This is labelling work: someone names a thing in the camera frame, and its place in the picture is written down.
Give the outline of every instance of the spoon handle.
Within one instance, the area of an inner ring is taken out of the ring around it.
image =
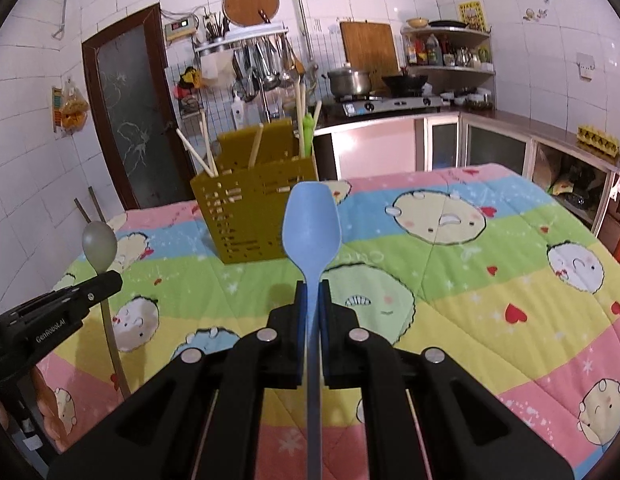
[[[307,317],[305,340],[307,341],[307,397],[306,417],[308,435],[307,478],[321,480],[323,454],[321,444],[321,359],[319,357],[319,277],[308,276]]]

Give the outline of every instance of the stainless steel pot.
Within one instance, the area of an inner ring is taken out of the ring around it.
[[[372,89],[370,73],[356,70],[350,63],[328,72],[330,92],[334,97],[368,95]]]

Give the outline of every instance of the wooden door frame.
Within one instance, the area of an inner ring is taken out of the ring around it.
[[[127,18],[110,25],[82,43],[85,82],[88,90],[90,107],[92,108],[94,126],[97,131],[101,149],[103,150],[103,157],[106,161],[108,171],[112,176],[115,190],[126,210],[138,209],[139,205],[136,201],[132,186],[130,186],[130,181],[128,180],[123,161],[119,155],[119,150],[117,150],[114,134],[110,126],[108,110],[106,109],[103,93],[101,92],[97,54],[101,46],[140,25],[143,26],[144,34],[146,35],[146,49],[148,51],[152,83],[157,95],[159,111],[164,118],[167,118],[167,122],[171,121],[173,124],[177,124],[177,119],[171,104],[170,89],[164,73],[168,66],[168,60],[163,46],[161,7],[159,4],[131,14]],[[173,131],[173,128],[166,130],[164,134],[168,136],[168,143],[175,157],[179,176],[184,182],[186,189],[189,190],[191,197],[194,199],[189,186],[189,181],[196,175],[192,161],[178,136],[176,136]]]

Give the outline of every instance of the bed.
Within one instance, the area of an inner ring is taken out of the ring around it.
[[[330,182],[333,300],[397,348],[445,349],[583,478],[620,429],[620,266],[541,189],[486,166]],[[134,390],[183,349],[230,348],[292,303],[288,260],[226,266],[196,202],[111,221],[111,298]],[[81,256],[58,286],[93,275]],[[100,312],[39,364],[77,441],[121,401]],[[257,477],[305,477],[301,392],[266,391]],[[360,391],[323,394],[325,478],[367,477]]]

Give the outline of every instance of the blue plastic spoon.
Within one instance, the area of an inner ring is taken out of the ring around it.
[[[307,286],[307,478],[321,480],[321,362],[319,358],[319,280],[341,247],[341,224],[330,188],[300,182],[292,188],[283,217],[283,248]]]

